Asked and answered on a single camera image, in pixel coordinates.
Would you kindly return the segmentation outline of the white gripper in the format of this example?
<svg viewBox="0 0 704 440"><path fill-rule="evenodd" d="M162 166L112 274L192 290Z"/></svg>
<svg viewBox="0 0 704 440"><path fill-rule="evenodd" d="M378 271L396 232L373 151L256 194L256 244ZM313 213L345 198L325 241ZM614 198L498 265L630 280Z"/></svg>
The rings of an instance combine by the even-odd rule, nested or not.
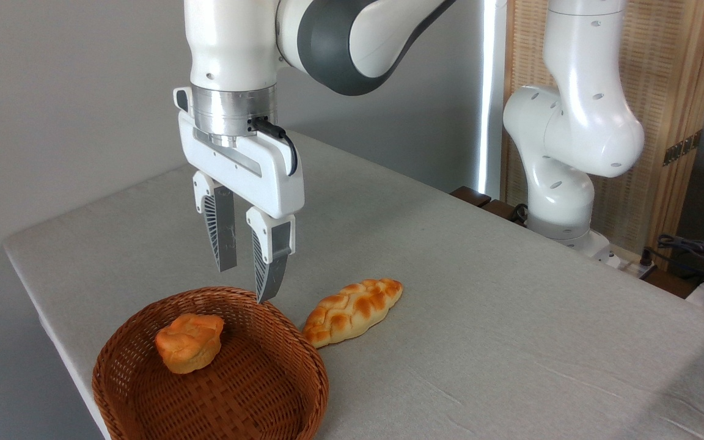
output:
<svg viewBox="0 0 704 440"><path fill-rule="evenodd" d="M196 211L205 220L218 270L237 266L235 193L254 205L246 220L257 303L270 301L295 253L293 214L305 201L299 154L276 125L276 89L177 87L174 105L185 158L198 169L192 178Z"/></svg>

